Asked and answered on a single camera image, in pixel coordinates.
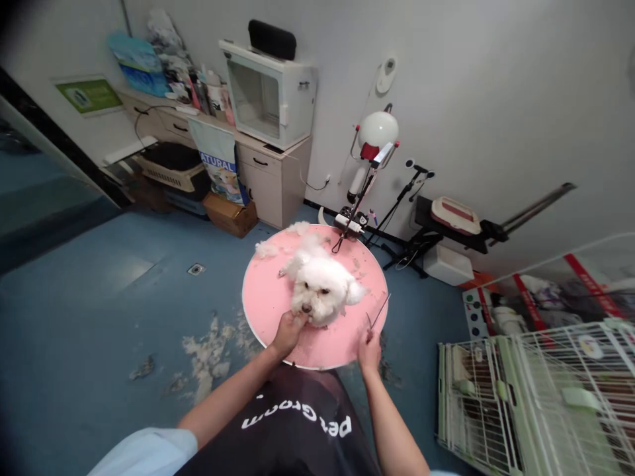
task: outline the white handle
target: white handle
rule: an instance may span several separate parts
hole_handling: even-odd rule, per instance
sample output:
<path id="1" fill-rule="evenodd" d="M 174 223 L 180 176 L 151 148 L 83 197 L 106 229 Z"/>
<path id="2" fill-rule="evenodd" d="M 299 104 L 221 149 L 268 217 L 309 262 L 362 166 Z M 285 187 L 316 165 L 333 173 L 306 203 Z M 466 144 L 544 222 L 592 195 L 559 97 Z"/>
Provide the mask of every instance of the white handle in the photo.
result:
<path id="1" fill-rule="evenodd" d="M 280 105 L 280 125 L 287 126 L 289 123 L 289 106 L 287 104 Z"/>

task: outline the plastic basket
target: plastic basket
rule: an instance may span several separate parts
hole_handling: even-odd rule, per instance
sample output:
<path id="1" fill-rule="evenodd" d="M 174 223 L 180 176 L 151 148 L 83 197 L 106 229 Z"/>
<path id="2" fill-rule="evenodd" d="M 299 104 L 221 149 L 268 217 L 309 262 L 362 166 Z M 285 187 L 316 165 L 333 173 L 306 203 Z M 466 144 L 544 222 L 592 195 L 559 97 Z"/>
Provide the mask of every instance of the plastic basket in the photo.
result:
<path id="1" fill-rule="evenodd" d="M 154 179 L 167 186 L 178 188 L 183 192 L 194 192 L 196 187 L 194 187 L 194 184 L 192 183 L 192 177 L 195 177 L 201 171 L 205 170 L 203 162 L 193 169 L 179 172 L 166 169 L 165 167 L 155 164 L 154 162 L 150 162 L 140 156 L 137 156 L 136 159 L 137 163 L 141 165 L 141 168 L 144 170 L 144 175 L 146 177 Z"/>

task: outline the black table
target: black table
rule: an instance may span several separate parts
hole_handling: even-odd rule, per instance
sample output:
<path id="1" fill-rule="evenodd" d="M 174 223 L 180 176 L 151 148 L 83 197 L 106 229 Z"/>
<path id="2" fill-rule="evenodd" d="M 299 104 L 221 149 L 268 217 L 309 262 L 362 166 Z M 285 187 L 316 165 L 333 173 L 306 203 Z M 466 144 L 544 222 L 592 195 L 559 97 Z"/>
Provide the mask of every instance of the black table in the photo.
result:
<path id="1" fill-rule="evenodd" d="M 487 240 L 496 237 L 490 236 L 484 231 L 482 231 L 479 235 L 463 235 L 462 233 L 459 233 L 458 231 L 434 220 L 431 215 L 431 210 L 432 200 L 419 195 L 417 197 L 415 209 L 415 223 L 420 225 L 421 229 L 417 231 L 417 233 L 405 244 L 401 253 L 394 252 L 385 243 L 382 244 L 382 250 L 386 251 L 392 257 L 392 260 L 384 266 L 384 270 L 387 270 L 396 263 L 402 263 L 404 265 L 407 263 L 406 266 L 410 266 L 412 269 L 417 271 L 421 279 L 427 278 L 428 274 L 415 263 L 415 258 L 417 256 L 422 257 L 425 255 L 425 253 L 430 251 L 445 237 L 452 239 L 461 245 L 465 245 L 470 249 L 476 250 L 479 253 L 484 255 L 487 254 Z M 486 223 L 493 225 L 491 222 L 483 220 L 481 221 L 483 229 L 489 228 L 485 225 Z"/>

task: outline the light blue sleeve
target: light blue sleeve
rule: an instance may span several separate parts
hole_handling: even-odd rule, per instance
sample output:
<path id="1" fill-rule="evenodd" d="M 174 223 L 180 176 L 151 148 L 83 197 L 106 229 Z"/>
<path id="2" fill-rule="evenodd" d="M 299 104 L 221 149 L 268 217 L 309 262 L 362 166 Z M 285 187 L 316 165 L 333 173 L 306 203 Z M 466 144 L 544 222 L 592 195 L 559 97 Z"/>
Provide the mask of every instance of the light blue sleeve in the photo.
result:
<path id="1" fill-rule="evenodd" d="M 89 476 L 173 476 L 197 449 L 189 430 L 146 428 L 115 446 Z"/>

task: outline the pink grooming table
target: pink grooming table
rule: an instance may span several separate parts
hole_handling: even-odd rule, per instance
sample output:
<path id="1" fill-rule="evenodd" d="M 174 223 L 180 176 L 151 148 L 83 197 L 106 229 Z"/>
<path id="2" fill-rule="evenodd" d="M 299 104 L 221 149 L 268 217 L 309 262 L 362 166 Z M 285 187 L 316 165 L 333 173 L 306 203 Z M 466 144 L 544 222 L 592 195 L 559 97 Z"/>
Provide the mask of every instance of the pink grooming table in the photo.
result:
<path id="1" fill-rule="evenodd" d="M 307 233 L 330 237 L 331 244 L 323 245 L 329 252 L 339 238 L 339 230 L 326 225 L 311 225 Z M 276 336 L 280 316 L 291 308 L 293 283 L 286 276 L 278 278 L 278 271 L 292 258 L 301 240 L 297 233 L 285 230 L 276 233 L 267 243 L 278 247 L 278 255 L 267 258 L 254 255 L 245 271 L 243 308 L 251 331 L 264 347 Z M 366 313 L 373 322 L 386 300 L 388 287 L 382 267 L 362 243 L 344 240 L 339 253 L 332 256 L 369 292 L 358 304 L 346 306 L 346 316 L 340 315 L 328 329 L 307 324 L 298 345 L 285 360 L 287 364 L 295 362 L 305 369 L 328 370 L 356 360 L 359 336 L 368 328 Z M 387 314 L 388 304 L 377 319 L 374 331 L 382 330 Z"/>

